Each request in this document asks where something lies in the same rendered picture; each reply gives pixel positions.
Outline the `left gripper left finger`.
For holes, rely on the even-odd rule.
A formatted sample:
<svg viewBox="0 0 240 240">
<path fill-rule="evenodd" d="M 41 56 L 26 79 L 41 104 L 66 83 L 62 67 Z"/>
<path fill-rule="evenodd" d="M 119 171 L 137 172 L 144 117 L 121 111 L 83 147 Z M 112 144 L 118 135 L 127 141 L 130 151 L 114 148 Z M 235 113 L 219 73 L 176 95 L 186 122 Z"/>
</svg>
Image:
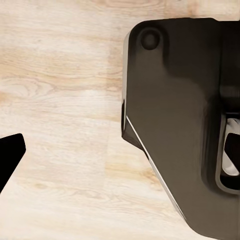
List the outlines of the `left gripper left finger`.
<svg viewBox="0 0 240 240">
<path fill-rule="evenodd" d="M 0 138 L 0 193 L 26 152 L 22 133 Z"/>
</svg>

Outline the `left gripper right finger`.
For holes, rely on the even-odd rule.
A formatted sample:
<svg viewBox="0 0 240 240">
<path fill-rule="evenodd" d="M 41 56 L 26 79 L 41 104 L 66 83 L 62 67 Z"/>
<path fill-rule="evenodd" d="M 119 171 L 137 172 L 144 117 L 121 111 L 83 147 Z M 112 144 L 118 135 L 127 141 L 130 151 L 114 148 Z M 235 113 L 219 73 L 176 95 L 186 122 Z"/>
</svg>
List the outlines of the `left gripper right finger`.
<svg viewBox="0 0 240 240">
<path fill-rule="evenodd" d="M 229 133 L 227 135 L 224 151 L 240 173 L 240 135 Z"/>
</svg>

